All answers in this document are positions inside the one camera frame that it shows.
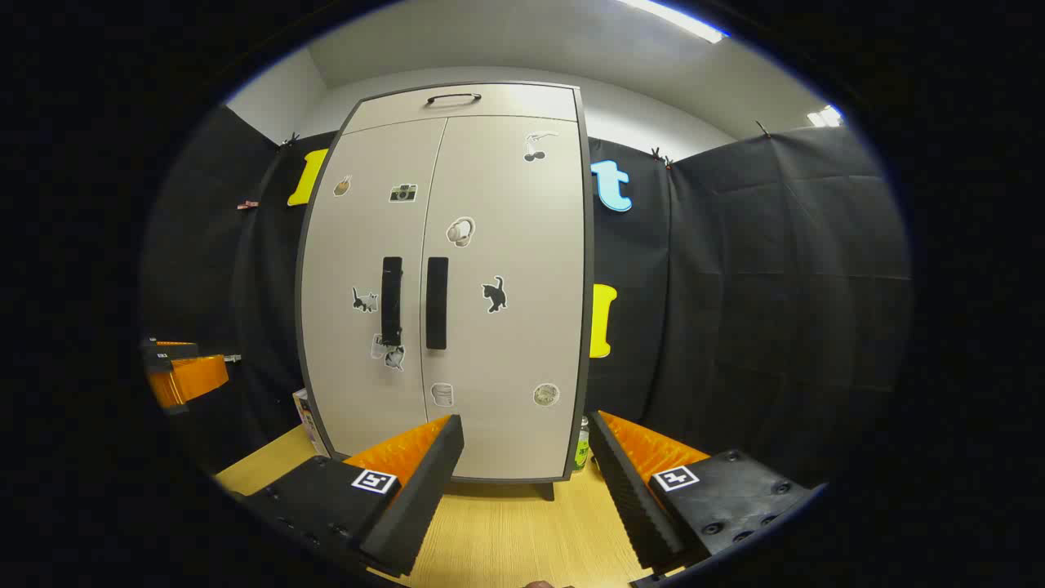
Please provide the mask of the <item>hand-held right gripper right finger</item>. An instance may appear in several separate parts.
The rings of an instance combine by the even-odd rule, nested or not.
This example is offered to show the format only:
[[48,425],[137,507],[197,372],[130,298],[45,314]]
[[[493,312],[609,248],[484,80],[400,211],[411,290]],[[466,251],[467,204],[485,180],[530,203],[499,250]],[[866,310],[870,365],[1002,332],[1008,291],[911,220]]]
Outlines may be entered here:
[[740,450],[706,454],[608,411],[591,411],[587,423],[632,550],[653,572],[732,551],[814,495]]

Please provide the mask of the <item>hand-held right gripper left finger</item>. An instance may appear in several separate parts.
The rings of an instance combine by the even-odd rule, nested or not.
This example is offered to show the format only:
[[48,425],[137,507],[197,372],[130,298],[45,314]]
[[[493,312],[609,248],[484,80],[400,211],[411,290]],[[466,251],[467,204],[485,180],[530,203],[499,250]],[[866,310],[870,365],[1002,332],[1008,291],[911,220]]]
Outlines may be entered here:
[[355,457],[306,458],[245,507],[350,572],[410,577],[464,444],[460,416],[444,416]]

